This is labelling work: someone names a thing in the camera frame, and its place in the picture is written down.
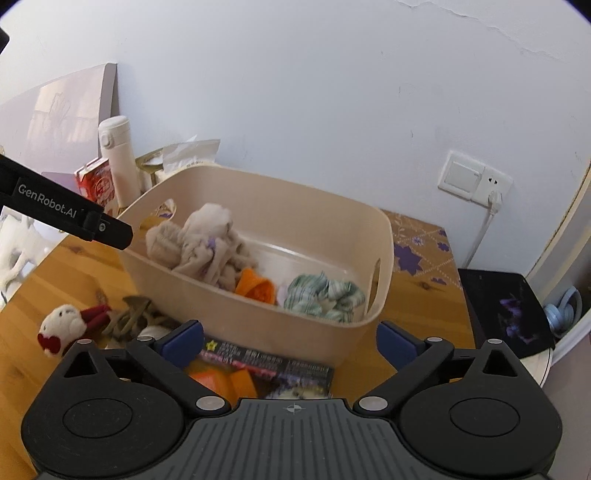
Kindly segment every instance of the black tablet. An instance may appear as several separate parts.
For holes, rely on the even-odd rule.
[[[459,273],[476,347],[499,338],[519,358],[554,348],[544,309],[523,275],[464,268]]]

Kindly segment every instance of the power outlet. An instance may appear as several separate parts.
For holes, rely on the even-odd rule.
[[[509,175],[506,175],[495,168],[486,166],[482,172],[480,182],[476,186],[476,190],[470,199],[473,202],[488,207],[488,196],[492,191],[496,190],[499,192],[504,201],[512,185],[513,179]]]

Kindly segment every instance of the crumpled cloth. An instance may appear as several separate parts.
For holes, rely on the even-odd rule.
[[[160,326],[171,332],[180,326],[180,322],[161,313],[148,297],[131,295],[123,297],[129,307],[127,310],[107,312],[109,324],[102,331],[102,335],[111,338],[111,348],[120,348],[140,336],[148,327]]]
[[[261,277],[251,268],[242,270],[240,281],[234,292],[247,299],[275,304],[275,285],[268,278]]]
[[[322,302],[336,302],[325,311]],[[365,303],[365,294],[351,281],[329,280],[324,272],[320,275],[299,275],[287,287],[283,308],[292,312],[351,323],[353,310]]]
[[[242,270],[257,263],[232,225],[230,210],[207,203],[183,227],[167,220],[148,230],[148,258],[195,280],[235,291]]]

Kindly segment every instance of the white wall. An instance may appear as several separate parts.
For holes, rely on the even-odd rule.
[[[445,226],[461,263],[485,210],[437,190],[457,149],[515,180],[472,266],[526,273],[591,157],[591,25],[564,0],[405,1],[23,0],[0,101],[118,62],[137,154],[221,138],[221,163]]]

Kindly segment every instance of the blue gripper pad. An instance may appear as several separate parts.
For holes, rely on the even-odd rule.
[[[413,342],[397,331],[394,324],[381,322],[376,332],[376,346],[378,352],[396,370],[400,370],[425,350],[424,342]]]
[[[189,320],[155,343],[154,349],[175,367],[185,368],[203,348],[203,325]]]

